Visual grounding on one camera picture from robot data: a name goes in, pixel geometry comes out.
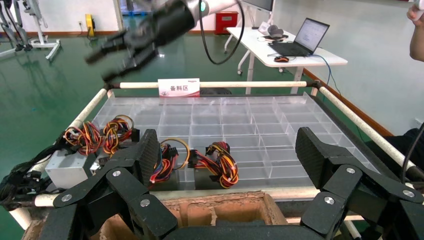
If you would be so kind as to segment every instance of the laptop screen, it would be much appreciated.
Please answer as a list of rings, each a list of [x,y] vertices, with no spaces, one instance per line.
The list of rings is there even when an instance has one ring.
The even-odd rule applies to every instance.
[[[294,42],[302,45],[313,53],[329,27],[330,25],[325,23],[306,18]]]

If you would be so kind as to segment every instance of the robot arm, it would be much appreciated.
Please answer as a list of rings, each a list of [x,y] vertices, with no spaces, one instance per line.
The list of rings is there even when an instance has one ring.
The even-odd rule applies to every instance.
[[[129,58],[123,65],[102,76],[108,83],[117,77],[141,69],[158,55],[158,47],[184,35],[205,16],[217,13],[237,4],[238,0],[202,0],[201,16],[199,0],[169,0],[146,17],[135,30],[124,30],[106,40],[100,49],[92,52],[85,61],[90,65],[109,53],[127,51]]]

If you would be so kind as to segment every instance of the robot finger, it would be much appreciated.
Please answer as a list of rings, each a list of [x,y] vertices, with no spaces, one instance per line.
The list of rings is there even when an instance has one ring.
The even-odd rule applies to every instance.
[[[110,83],[118,77],[124,77],[127,74],[137,71],[148,63],[150,63],[159,54],[158,49],[152,43],[151,46],[140,50],[133,51],[130,57],[124,61],[122,66],[117,71],[110,71],[102,76],[105,83]]]
[[[127,44],[125,43],[124,38],[126,33],[127,31],[125,30],[106,39],[100,48],[94,50],[90,55],[85,57],[85,62],[91,65],[106,57],[110,53],[126,50]]]

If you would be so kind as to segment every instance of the headphones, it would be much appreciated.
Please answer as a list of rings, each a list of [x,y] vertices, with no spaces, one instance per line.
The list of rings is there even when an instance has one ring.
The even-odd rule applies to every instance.
[[[276,25],[271,25],[268,27],[269,36],[275,40],[281,39],[284,35],[284,31]]]

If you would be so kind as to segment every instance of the computer mouse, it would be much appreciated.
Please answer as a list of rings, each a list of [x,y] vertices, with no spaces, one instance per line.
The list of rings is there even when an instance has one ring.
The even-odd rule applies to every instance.
[[[285,56],[277,56],[274,58],[274,62],[277,63],[287,63],[289,61],[289,59]]]

